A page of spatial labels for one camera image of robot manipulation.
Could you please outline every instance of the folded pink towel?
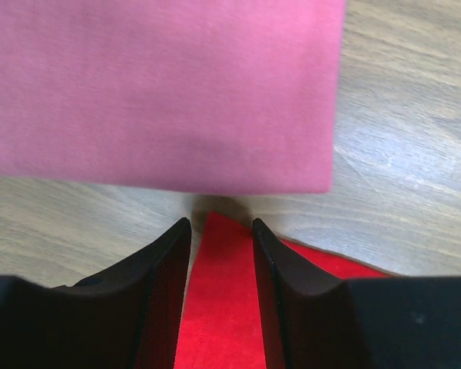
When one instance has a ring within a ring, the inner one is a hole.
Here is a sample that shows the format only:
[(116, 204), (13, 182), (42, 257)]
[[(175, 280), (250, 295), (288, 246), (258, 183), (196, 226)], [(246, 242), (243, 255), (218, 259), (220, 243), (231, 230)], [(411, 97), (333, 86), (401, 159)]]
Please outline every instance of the folded pink towel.
[(0, 0), (0, 175), (324, 192), (344, 0)]

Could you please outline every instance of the cloth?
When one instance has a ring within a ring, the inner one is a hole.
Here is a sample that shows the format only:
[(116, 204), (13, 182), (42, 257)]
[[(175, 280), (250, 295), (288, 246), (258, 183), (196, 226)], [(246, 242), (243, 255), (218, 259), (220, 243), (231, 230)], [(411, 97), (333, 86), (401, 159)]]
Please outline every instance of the cloth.
[(0, 175), (325, 192), (344, 0), (0, 0)]
[[(339, 278), (385, 274), (289, 241)], [(251, 231), (210, 213), (191, 272), (177, 344), (176, 369), (265, 369)]]

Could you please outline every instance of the wooden table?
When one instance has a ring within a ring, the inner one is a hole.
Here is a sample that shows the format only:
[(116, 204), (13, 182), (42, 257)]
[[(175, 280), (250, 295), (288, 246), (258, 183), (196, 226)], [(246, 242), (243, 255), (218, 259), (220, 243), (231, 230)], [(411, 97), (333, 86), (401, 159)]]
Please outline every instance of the wooden table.
[(0, 273), (70, 284), (182, 216), (277, 233), (400, 274), (461, 274), (461, 0), (350, 0), (334, 189), (212, 198), (0, 178)]

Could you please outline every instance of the pink cloth corner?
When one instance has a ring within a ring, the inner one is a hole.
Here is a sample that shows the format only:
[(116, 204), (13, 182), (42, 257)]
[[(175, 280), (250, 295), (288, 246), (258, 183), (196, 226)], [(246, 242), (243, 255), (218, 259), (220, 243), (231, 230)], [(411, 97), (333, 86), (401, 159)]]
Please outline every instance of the pink cloth corner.
[(344, 0), (0, 0), (0, 175), (325, 192)]

